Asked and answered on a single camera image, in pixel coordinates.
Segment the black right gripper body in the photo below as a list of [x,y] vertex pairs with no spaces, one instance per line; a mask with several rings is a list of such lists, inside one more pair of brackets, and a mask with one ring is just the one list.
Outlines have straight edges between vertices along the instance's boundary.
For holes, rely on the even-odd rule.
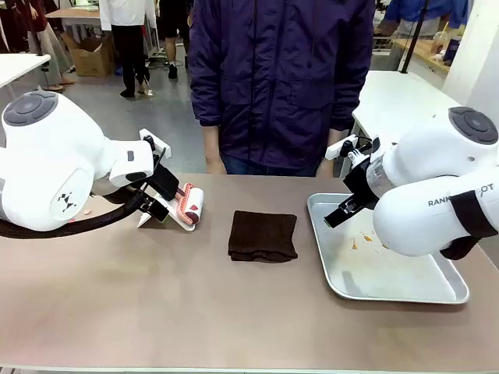
[[368,159],[360,162],[345,176],[343,182],[352,194],[362,197],[366,204],[376,204],[379,198],[369,187],[367,181],[367,168],[369,166]]

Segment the person's right hand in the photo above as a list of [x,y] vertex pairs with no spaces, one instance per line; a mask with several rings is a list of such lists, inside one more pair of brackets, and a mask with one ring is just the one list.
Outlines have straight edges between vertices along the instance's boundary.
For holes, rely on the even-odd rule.
[[211,175],[226,175],[227,171],[221,157],[216,155],[206,155],[206,170]]

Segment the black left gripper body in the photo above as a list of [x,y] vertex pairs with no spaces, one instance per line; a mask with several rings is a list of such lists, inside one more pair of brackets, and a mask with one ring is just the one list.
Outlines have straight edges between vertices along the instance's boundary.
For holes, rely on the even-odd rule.
[[165,167],[157,166],[150,178],[150,186],[166,201],[176,197],[179,180]]

